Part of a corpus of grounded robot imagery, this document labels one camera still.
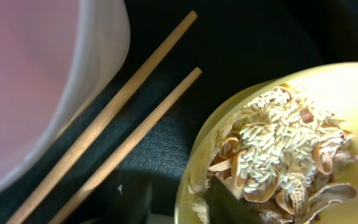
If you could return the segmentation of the yellow plastic bowl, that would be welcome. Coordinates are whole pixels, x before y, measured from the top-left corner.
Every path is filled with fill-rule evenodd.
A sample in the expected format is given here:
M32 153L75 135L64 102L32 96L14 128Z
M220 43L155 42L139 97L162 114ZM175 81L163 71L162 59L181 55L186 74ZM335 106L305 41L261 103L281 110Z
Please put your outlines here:
M191 209L195 197L188 191L189 174L199 163L203 152L213 147L217 131L224 121L256 96L282 83L304 88L306 95L318 105L335 113L339 119L346 120L344 128L354 134L349 147L358 153L357 62L323 65L248 87L221 104L200 129L178 188L175 223L200 222ZM351 183L358 191L358 162L351 164L337 180ZM320 223L358 223L358 195L350 202L323 210L319 217Z

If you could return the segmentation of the rice and nut shell scraps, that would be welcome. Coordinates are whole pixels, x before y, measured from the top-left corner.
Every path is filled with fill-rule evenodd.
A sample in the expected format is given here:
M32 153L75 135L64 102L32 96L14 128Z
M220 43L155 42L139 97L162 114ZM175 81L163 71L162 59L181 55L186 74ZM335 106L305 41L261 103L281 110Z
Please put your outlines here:
M225 120L201 151L189 177L191 208L211 222L206 192L217 178L264 223L311 223L325 208L357 197L351 184L336 182L358 160L351 139L341 120L301 89L276 86Z

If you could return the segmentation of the pink plastic cup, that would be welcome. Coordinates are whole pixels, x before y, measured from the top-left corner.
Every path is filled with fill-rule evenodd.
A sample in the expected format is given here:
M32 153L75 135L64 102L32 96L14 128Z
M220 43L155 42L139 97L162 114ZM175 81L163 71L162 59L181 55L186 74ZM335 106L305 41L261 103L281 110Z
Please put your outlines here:
M0 1L0 192L116 75L130 35L123 0Z

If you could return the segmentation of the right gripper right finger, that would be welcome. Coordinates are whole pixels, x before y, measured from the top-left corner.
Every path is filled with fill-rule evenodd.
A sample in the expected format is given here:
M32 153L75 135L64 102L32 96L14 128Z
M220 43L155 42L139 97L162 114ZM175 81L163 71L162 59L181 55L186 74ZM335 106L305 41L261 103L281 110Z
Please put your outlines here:
M263 224L263 220L241 204L229 189L216 177L204 196L208 204L210 224Z

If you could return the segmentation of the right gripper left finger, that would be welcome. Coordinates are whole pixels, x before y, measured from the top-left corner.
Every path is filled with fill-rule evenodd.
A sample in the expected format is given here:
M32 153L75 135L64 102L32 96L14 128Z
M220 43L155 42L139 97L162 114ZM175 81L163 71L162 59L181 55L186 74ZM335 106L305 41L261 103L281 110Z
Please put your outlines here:
M146 224L151 203L151 181L139 180L123 190L121 199L98 219L98 224Z

